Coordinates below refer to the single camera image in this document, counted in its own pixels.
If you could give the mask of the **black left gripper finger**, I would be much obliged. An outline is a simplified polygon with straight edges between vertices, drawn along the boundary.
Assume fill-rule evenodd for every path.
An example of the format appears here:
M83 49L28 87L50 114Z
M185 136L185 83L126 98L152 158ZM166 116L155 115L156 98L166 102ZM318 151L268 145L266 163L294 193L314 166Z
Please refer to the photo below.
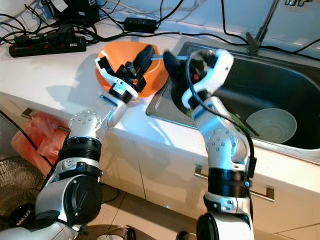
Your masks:
M153 55L155 55L155 48L152 45L147 45L135 57L135 70L147 71L153 62Z

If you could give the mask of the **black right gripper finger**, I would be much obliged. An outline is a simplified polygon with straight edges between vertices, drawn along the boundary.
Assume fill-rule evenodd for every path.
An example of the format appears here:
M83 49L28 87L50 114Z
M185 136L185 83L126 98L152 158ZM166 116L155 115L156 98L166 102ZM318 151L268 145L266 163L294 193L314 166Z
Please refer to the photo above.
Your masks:
M189 91L186 80L186 66L169 50L163 52L163 62L171 82L171 93L185 93Z

